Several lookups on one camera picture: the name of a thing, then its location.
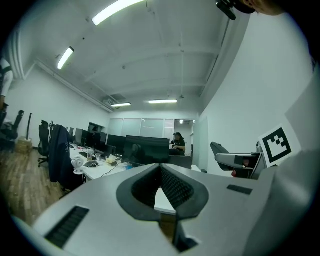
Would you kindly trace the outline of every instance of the ceiling light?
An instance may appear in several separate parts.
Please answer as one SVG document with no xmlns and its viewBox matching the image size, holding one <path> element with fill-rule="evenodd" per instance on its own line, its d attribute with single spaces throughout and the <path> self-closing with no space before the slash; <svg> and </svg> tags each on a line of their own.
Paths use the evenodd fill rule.
<svg viewBox="0 0 320 256">
<path fill-rule="evenodd" d="M 111 105 L 111 106 L 114 107 L 114 108 L 124 107 L 124 106 L 131 106 L 131 103 L 114 104 L 114 105 Z"/>
<path fill-rule="evenodd" d="M 74 53 L 74 49 L 70 46 L 64 53 L 64 55 L 62 56 L 62 58 L 60 59 L 58 66 L 56 66 L 58 68 L 58 70 L 61 70 L 62 67 L 64 66 L 64 64 L 67 62 L 67 60 L 70 58 L 71 54 Z"/>
<path fill-rule="evenodd" d="M 157 104 L 157 103 L 177 103 L 178 101 L 176 99 L 155 99 L 155 100 L 149 100 L 150 104 Z"/>
<path fill-rule="evenodd" d="M 134 4 L 137 4 L 139 2 L 142 2 L 145 0 L 119 0 L 115 3 L 111 4 L 107 8 L 105 8 L 103 11 L 101 11 L 98 15 L 96 15 L 92 21 L 94 25 L 98 26 L 101 22 L 108 19 L 110 16 L 114 15 L 115 13 L 121 11 L 122 9 L 125 9 L 129 6 L 132 6 Z"/>
</svg>

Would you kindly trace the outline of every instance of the black cable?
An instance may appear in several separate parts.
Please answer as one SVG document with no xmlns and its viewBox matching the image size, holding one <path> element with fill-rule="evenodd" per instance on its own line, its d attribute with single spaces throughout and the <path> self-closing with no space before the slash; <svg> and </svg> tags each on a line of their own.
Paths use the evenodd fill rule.
<svg viewBox="0 0 320 256">
<path fill-rule="evenodd" d="M 117 166 L 118 165 L 120 165 L 121 164 L 121 162 L 120 163 L 118 163 L 111 171 L 109 171 L 109 172 L 107 172 L 107 173 L 105 173 L 104 175 L 102 175 L 100 178 L 102 178 L 103 176 L 105 176 L 106 174 L 109 174 L 109 173 L 111 173 L 114 169 L 116 169 L 117 168 Z"/>
</svg>

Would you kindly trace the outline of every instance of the white ceiling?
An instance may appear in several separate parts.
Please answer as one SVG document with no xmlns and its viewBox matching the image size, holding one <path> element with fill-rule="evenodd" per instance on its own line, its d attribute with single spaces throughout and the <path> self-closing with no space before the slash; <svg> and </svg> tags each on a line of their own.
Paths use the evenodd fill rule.
<svg viewBox="0 0 320 256">
<path fill-rule="evenodd" d="M 29 15 L 37 23 L 37 59 L 99 101 L 114 94 L 122 101 L 168 93 L 178 98 L 182 84 L 184 96 L 199 96 L 226 30 L 216 1 L 143 1 L 95 26 L 92 18 L 113 2 L 48 0 L 36 6 Z M 70 46 L 74 54 L 58 70 Z"/>
</svg>

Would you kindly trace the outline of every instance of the black pole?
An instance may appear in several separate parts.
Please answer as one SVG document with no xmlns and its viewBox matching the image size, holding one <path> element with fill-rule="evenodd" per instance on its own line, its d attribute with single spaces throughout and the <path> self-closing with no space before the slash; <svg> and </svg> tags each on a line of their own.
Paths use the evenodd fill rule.
<svg viewBox="0 0 320 256">
<path fill-rule="evenodd" d="M 30 128 L 31 116 L 32 116 L 32 113 L 30 113 L 29 121 L 28 121 L 28 128 L 26 129 L 26 139 L 27 140 L 29 139 L 29 128 Z"/>
</svg>

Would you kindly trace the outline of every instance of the desk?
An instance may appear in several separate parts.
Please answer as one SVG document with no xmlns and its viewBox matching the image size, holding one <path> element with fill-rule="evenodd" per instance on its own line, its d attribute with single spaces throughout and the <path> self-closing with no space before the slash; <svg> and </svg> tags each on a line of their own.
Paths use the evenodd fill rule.
<svg viewBox="0 0 320 256">
<path fill-rule="evenodd" d="M 76 147 L 74 148 L 70 148 L 70 159 L 73 159 L 76 156 L 80 156 L 81 158 L 83 158 L 84 163 L 87 162 L 87 159 L 80 155 L 79 153 L 83 152 L 82 149 L 78 149 Z M 104 174 L 110 172 L 113 168 L 115 168 L 114 166 L 108 165 L 106 163 L 106 161 L 98 161 L 99 163 L 98 167 L 95 168 L 88 168 L 88 167 L 81 167 L 81 170 L 83 171 L 83 173 L 87 176 L 87 178 L 89 177 L 90 180 L 95 180 L 95 179 L 99 179 L 101 178 Z M 120 163 L 113 171 L 111 171 L 110 173 L 104 175 L 103 177 L 109 176 L 109 175 L 114 175 L 114 174 L 118 174 L 121 173 L 123 171 L 125 171 L 125 164 L 124 163 Z M 161 212 L 161 213 L 165 213 L 165 214 L 175 214 L 176 210 L 172 207 L 172 205 L 170 204 L 169 200 L 167 199 L 165 193 L 163 192 L 163 190 L 161 188 L 158 189 L 156 195 L 155 195 L 155 206 L 154 209 Z"/>
</svg>

